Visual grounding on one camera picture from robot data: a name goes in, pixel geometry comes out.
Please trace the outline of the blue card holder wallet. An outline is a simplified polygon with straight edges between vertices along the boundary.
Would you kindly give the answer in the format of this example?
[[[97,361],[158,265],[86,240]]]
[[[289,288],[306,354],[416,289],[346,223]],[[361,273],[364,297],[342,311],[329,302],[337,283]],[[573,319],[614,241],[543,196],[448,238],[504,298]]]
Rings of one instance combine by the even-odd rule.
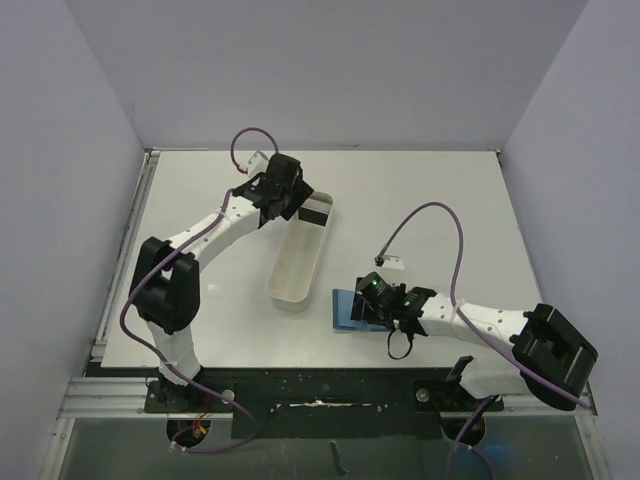
[[[350,290],[334,289],[332,291],[332,326],[334,330],[345,332],[388,332],[382,325],[369,323],[362,318],[352,318],[352,314],[364,312],[365,305],[355,299]]]

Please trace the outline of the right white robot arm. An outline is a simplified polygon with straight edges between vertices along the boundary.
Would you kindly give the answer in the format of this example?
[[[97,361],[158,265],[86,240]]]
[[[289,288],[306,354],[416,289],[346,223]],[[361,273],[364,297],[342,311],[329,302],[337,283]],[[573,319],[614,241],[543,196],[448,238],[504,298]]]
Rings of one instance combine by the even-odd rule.
[[[586,337],[555,307],[505,310],[456,301],[424,287],[407,289],[371,272],[355,281],[351,318],[414,338],[446,337],[484,345],[519,371],[544,404],[572,411],[598,359]]]

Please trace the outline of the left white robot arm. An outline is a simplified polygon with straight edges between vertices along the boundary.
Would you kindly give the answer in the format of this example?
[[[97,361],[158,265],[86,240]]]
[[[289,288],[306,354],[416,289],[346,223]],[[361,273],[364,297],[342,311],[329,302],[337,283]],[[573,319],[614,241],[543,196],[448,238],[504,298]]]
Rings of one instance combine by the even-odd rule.
[[[169,239],[150,237],[141,245],[119,323],[158,357],[159,373],[171,383],[168,399],[180,410],[195,409],[204,395],[190,327],[201,304],[202,271],[240,238],[278,218],[290,220],[313,192],[301,162],[276,153],[264,171],[228,189],[214,213]]]

